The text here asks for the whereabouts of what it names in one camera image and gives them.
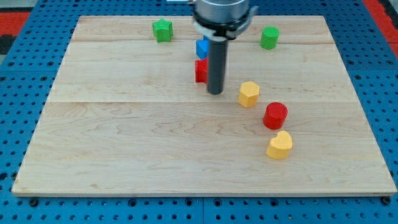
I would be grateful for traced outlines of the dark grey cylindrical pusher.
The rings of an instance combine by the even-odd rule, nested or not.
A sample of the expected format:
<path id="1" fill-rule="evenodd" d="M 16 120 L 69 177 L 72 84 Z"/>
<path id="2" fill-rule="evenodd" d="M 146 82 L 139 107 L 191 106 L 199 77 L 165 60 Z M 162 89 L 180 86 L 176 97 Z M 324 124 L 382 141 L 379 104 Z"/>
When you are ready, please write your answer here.
<path id="1" fill-rule="evenodd" d="M 219 95 L 223 92 L 227 53 L 227 40 L 209 41 L 207 91 L 212 95 Z"/>

